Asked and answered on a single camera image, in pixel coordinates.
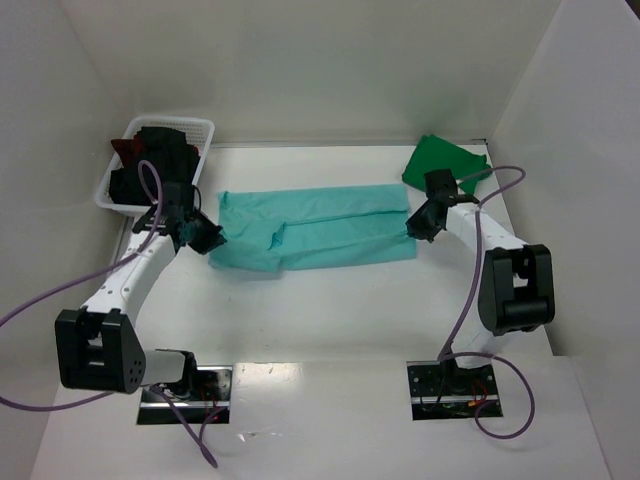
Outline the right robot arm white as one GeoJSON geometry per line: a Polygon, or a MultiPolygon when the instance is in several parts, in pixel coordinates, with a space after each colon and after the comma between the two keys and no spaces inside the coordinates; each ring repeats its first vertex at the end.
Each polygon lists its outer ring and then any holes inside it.
{"type": "Polygon", "coordinates": [[[486,204],[521,183],[526,173],[479,199],[461,189],[449,169],[424,175],[426,202],[406,222],[407,233],[432,243],[445,231],[474,254],[470,290],[437,356],[462,370],[495,360],[514,336],[530,333],[555,318],[555,288],[550,249],[507,231],[486,204]]]}

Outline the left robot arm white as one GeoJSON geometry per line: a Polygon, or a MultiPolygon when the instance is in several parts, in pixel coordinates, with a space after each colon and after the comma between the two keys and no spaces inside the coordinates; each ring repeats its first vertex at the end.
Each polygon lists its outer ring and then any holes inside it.
{"type": "Polygon", "coordinates": [[[200,203],[197,187],[165,184],[160,205],[133,224],[123,265],[80,308],[58,315],[54,330],[64,387],[132,394],[153,384],[180,383],[195,369],[189,351],[144,349],[135,323],[154,284],[182,248],[205,255],[224,244],[221,227],[200,203]]]}

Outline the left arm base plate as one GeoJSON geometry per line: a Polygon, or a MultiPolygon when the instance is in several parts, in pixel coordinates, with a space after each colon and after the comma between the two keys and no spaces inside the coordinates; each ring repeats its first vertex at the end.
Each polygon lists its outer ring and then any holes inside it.
{"type": "Polygon", "coordinates": [[[232,392],[232,366],[199,366],[188,380],[161,383],[160,394],[145,387],[137,414],[137,425],[175,425],[179,419],[164,399],[167,397],[191,426],[228,424],[232,392]]]}

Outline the teal t shirt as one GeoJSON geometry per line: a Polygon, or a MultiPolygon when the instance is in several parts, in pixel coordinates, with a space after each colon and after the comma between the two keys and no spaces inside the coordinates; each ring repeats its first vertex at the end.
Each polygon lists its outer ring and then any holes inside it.
{"type": "Polygon", "coordinates": [[[218,201],[226,243],[209,254],[214,268],[280,273],[417,256],[401,184],[224,191],[218,201]]]}

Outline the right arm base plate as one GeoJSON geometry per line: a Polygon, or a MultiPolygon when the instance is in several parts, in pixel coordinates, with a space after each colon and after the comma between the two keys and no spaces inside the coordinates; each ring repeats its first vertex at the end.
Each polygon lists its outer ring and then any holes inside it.
{"type": "Polygon", "coordinates": [[[462,369],[454,360],[409,362],[409,393],[414,421],[502,417],[491,365],[462,369]]]}

